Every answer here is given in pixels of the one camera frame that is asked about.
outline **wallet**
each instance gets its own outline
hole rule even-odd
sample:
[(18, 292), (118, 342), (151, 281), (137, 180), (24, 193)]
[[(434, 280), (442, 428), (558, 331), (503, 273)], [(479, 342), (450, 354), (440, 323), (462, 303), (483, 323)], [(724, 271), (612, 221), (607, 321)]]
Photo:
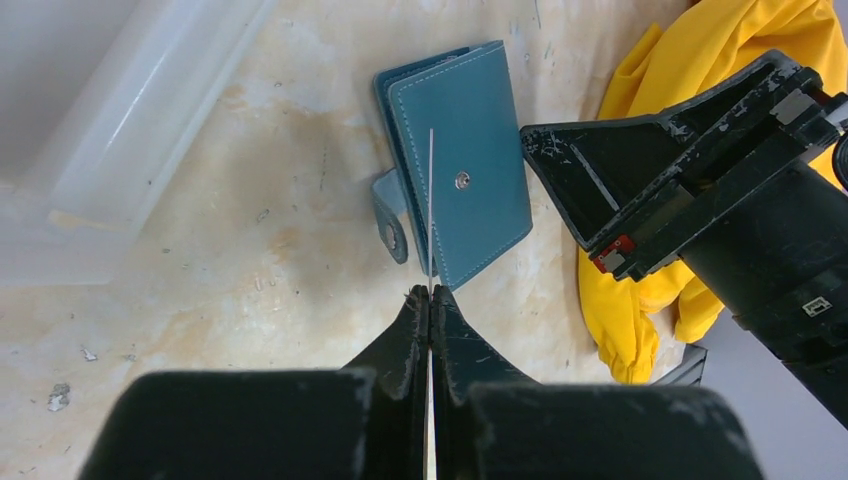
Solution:
[[(406, 262), (409, 213), (424, 274), (432, 194), (433, 275), (455, 290), (533, 228), (504, 44), (493, 41), (374, 78), (395, 168), (372, 184), (380, 239)], [(433, 179), (429, 191), (430, 130)]]

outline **black cable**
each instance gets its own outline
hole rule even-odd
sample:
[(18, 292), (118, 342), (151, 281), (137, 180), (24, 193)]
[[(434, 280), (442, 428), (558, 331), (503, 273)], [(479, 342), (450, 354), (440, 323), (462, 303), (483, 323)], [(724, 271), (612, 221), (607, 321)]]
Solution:
[(848, 134), (842, 135), (836, 142), (833, 150), (833, 173), (842, 184), (842, 188), (848, 189)]

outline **white plastic box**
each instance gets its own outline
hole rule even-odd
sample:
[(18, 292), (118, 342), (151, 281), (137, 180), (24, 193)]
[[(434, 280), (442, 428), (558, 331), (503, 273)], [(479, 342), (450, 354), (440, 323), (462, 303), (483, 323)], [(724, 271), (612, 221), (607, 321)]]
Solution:
[(0, 285), (104, 283), (275, 0), (0, 0)]

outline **red component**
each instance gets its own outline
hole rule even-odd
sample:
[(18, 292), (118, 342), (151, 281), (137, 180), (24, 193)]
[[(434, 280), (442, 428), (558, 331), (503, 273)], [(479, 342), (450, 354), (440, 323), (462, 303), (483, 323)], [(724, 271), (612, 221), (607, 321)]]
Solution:
[(625, 253), (630, 253), (634, 249), (636, 249), (636, 244), (633, 243), (633, 240), (630, 239), (627, 235), (619, 236), (614, 242), (612, 242), (607, 248), (603, 249), (601, 253), (592, 259), (592, 263), (595, 264), (595, 267), (601, 271), (601, 273), (607, 273), (607, 266), (604, 263), (604, 258), (610, 253), (616, 252), (619, 255), (623, 255)]

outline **beige surface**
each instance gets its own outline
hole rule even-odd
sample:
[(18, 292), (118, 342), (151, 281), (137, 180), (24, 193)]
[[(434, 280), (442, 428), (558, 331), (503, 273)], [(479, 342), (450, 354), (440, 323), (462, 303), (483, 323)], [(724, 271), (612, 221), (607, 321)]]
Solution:
[[(684, 3), (282, 1), (117, 278), (0, 291), (0, 474), (71, 477), (145, 372), (337, 367), (393, 320), (426, 279), (414, 249), (392, 261), (370, 210), (369, 182), (392, 163), (375, 72), (500, 38), (519, 123), (588, 119), (645, 28)], [(575, 244), (529, 181), (533, 231), (457, 300), (531, 376), (608, 382), (579, 311)], [(668, 319), (658, 329), (661, 374), (682, 347)], [(50, 412), (62, 382), (70, 405)]]

